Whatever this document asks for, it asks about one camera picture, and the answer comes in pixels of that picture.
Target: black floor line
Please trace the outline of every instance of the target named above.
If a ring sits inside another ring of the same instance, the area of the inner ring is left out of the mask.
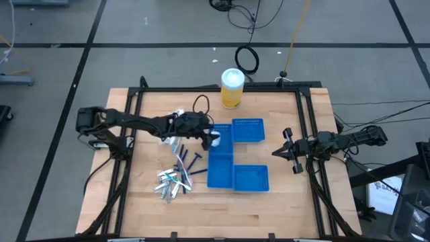
[[[196,43],[91,43],[90,48],[237,48],[247,43],[196,42]],[[256,48],[288,48],[289,42],[254,42]],[[15,43],[16,48],[85,48],[87,43]],[[430,43],[320,43],[299,42],[294,48],[430,48]],[[8,48],[0,43],[0,48]]]
[[[79,61],[79,64],[75,73],[75,77],[73,78],[73,82],[71,83],[69,94],[67,95],[66,102],[61,112],[60,120],[58,121],[56,130],[54,133],[54,137],[52,138],[52,142],[49,146],[48,154],[46,155],[45,162],[42,167],[42,171],[40,172],[36,187],[34,188],[32,199],[28,204],[26,215],[24,216],[23,222],[19,229],[17,239],[16,239],[16,241],[18,242],[26,240],[28,231],[30,230],[30,227],[32,225],[34,214],[36,213],[36,209],[39,204],[40,197],[42,196],[43,188],[48,178],[48,174],[49,174],[52,162],[54,161],[55,153],[61,139],[62,131],[65,128],[67,117],[69,116],[73,98],[75,97],[79,81],[81,80],[83,69],[85,68],[85,63],[87,62],[88,54],[91,49],[91,43],[94,41],[95,33],[97,31],[97,28],[99,27],[100,19],[103,14],[104,8],[106,6],[106,1],[107,0],[101,0],[99,9],[97,10],[97,14],[95,16],[93,26],[91,28],[91,31],[87,39],[86,47],[82,53],[81,60]]]
[[[414,38],[412,37],[411,32],[408,29],[408,26],[406,25],[406,22],[403,19],[403,16],[397,6],[397,3],[395,0],[390,0],[390,4],[392,7],[392,10],[394,11],[394,14],[397,17],[397,21],[400,24],[400,27],[402,28],[403,34],[408,40],[408,43],[411,45],[411,50],[415,56],[415,60],[417,61],[417,64],[424,76],[425,81],[427,82],[427,85],[430,87],[430,73],[429,69],[427,68],[427,65],[425,61],[423,60],[423,57],[421,56],[421,53],[419,52],[419,49],[417,48],[417,45],[415,44]]]

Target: wooden table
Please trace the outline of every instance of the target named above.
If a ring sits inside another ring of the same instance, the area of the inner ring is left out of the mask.
[[[333,111],[327,89],[311,89],[318,130],[336,132]],[[127,89],[111,89],[107,108],[124,110]],[[164,116],[192,104],[200,93],[148,92],[143,95],[141,116]],[[206,186],[207,173],[193,175],[193,191],[179,193],[171,204],[160,200],[153,188],[159,183],[157,170],[172,168],[176,163],[168,146],[145,131],[138,131],[128,186],[122,237],[179,237],[317,238],[311,189],[306,172],[294,175],[292,162],[271,156],[285,142],[282,131],[290,127],[293,139],[302,138],[296,99],[293,93],[244,93],[241,105],[235,110],[224,109],[219,93],[205,93],[210,99],[210,115],[216,123],[231,123],[232,118],[263,118],[265,140],[260,143],[234,144],[235,164],[265,164],[269,170],[270,191],[265,193],[233,192]],[[302,98],[308,130],[306,101]],[[199,100],[197,110],[206,109],[206,101]],[[112,132],[119,135],[120,129]],[[191,162],[194,152],[202,154],[191,171],[207,168],[208,154],[201,141],[185,140],[189,150],[185,163]],[[92,169],[109,157],[108,150],[97,151]],[[88,184],[77,233],[85,230],[103,208],[108,196],[114,162],[102,169]],[[339,160],[326,162],[333,204],[343,218],[361,233],[348,174]],[[321,203],[325,231],[330,233],[327,210]],[[110,231],[114,230],[116,208],[113,209]]]

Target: blue tray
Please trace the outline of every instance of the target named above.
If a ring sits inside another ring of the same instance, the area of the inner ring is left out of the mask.
[[[208,159],[208,187],[232,188],[233,176],[233,131],[231,124],[214,124],[221,133],[217,147],[210,147]]]
[[[208,188],[232,188],[233,155],[209,154]]]
[[[259,142],[264,140],[262,118],[233,118],[235,142]]]
[[[235,165],[233,189],[241,192],[269,191],[266,165]]]

